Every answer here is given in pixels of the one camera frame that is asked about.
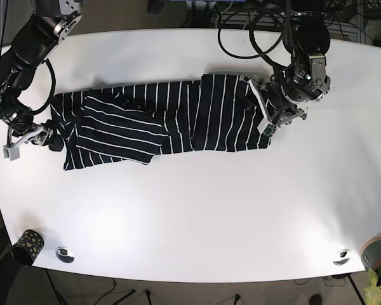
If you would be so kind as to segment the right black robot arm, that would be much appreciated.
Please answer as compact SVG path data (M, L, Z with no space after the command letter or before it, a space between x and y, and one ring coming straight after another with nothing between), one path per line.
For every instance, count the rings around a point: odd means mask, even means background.
M61 151L64 142L52 120L35 124L34 117L46 110L55 96L56 77L50 53L70 34L82 18L83 1L33 1L33 14L11 42L0 52L0 120L8 125L4 157L20 157L22 144L48 146ZM20 94L32 83L37 68L45 64L51 76L46 102L33 110L19 101Z

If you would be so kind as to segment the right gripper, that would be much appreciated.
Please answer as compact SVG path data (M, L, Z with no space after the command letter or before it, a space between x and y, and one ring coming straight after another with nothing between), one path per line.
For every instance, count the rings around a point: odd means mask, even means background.
M55 131L53 120L47 120L40 125L33 124L28 131L17 133L13 127L8 127L6 144L3 146L5 159L10 161L20 157L20 146L32 143L37 146L48 146L53 152L61 152L64 148L62 136Z

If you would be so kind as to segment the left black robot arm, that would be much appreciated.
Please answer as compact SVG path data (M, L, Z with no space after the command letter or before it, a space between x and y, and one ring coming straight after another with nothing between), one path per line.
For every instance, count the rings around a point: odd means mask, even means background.
M282 31L277 41L262 50L255 39L255 27L265 15L275 13L257 8L250 19L248 35L256 54L272 67L268 80L243 78L250 87L247 103L258 105L264 118L258 131L271 138L282 125L294 119L306 119L307 111L301 103L318 102L330 90L331 80L326 74L326 53L330 48L330 33L324 24L326 14L322 1L283 1L280 17Z

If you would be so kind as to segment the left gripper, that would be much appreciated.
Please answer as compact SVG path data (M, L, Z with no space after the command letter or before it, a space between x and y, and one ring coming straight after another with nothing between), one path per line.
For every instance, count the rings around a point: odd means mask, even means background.
M260 136L271 138L294 119L306 119L306 111L287 100L275 74L269 79L245 76L244 83L244 108L252 113L249 134L257 132Z

